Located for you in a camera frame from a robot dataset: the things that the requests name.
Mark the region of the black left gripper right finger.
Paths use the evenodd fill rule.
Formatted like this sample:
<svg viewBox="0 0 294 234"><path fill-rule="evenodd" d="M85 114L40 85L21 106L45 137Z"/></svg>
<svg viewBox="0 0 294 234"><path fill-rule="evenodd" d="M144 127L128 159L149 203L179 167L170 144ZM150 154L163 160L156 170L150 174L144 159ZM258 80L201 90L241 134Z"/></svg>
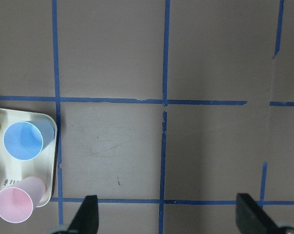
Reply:
<svg viewBox="0 0 294 234"><path fill-rule="evenodd" d="M236 196L236 226L241 234L282 234L272 219L247 193Z"/></svg>

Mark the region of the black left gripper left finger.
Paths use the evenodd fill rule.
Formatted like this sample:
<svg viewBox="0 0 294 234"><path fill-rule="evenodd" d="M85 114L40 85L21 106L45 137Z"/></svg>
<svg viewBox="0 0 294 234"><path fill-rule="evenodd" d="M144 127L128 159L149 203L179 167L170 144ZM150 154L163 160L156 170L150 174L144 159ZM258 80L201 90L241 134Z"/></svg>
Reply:
<svg viewBox="0 0 294 234"><path fill-rule="evenodd" d="M68 234L96 234L99 229L97 195L88 195L67 228Z"/></svg>

